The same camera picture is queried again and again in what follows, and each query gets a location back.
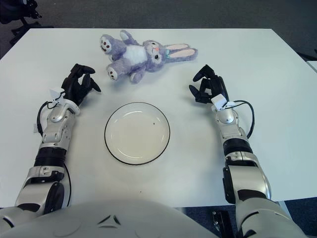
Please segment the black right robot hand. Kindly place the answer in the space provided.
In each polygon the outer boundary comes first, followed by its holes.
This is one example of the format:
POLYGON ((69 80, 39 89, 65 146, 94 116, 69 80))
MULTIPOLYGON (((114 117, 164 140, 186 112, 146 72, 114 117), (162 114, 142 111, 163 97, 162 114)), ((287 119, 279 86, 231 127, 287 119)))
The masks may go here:
POLYGON ((193 81, 201 81, 200 88, 189 85, 189 90, 198 103, 212 103, 211 99, 221 94, 226 101, 229 101, 228 93, 221 76, 215 74, 214 70, 207 64, 203 66, 194 76, 193 81))

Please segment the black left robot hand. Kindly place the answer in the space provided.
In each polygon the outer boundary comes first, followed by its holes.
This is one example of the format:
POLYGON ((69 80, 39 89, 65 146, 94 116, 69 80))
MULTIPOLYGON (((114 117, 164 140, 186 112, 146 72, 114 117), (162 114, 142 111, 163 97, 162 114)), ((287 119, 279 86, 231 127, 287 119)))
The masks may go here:
POLYGON ((65 91, 64 98, 79 106, 92 89, 101 92, 100 87, 90 76, 94 73, 95 70, 89 66, 75 64, 61 86, 65 91))

